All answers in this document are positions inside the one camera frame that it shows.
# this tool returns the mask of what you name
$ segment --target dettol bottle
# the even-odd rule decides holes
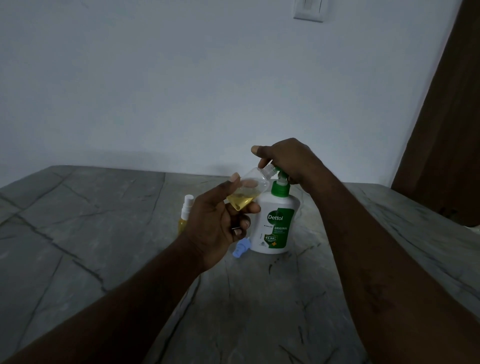
[[[272,191],[265,192],[256,199],[262,208],[250,234],[250,249],[256,252],[280,254],[290,248],[289,230],[300,208],[300,201],[289,195],[290,184],[287,178],[288,175],[280,171],[278,181],[273,182]]]

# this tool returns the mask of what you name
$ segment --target grey marble countertop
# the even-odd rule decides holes
[[[174,240],[184,195],[223,180],[55,166],[1,188],[0,361],[131,276]],[[480,235],[386,187],[346,186],[480,317]],[[291,192],[302,202],[291,251],[229,251],[190,287],[146,363],[369,362],[320,214]]]

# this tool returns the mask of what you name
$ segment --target light switch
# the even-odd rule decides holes
[[[295,0],[293,17],[295,19],[323,22],[328,0]]]

